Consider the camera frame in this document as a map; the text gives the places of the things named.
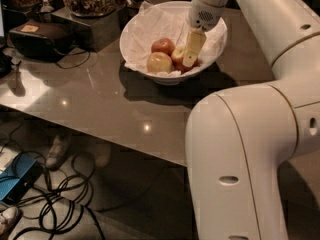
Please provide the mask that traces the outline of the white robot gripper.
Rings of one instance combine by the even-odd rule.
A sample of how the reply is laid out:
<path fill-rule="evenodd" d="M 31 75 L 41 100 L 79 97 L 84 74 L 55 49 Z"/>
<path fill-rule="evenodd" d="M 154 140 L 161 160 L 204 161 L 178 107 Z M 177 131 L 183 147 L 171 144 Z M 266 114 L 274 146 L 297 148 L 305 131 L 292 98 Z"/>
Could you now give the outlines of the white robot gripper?
<path fill-rule="evenodd" d="M 188 12 L 188 23 L 193 29 L 189 32 L 182 64 L 194 65 L 206 41 L 205 32 L 213 29 L 224 10 L 224 0 L 192 0 Z"/>

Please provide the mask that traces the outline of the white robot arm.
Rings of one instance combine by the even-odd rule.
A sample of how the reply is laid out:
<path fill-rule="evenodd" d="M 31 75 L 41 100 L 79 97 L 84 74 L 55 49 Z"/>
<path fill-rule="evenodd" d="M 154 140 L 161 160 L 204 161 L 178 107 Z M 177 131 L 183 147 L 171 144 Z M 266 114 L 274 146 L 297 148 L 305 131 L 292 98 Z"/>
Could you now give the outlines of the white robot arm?
<path fill-rule="evenodd" d="M 319 148 L 320 18 L 302 0 L 236 0 L 274 74 L 202 99 L 186 126 L 199 240 L 288 240 L 278 188 L 284 161 Z M 227 0 L 193 0 L 210 29 Z"/>

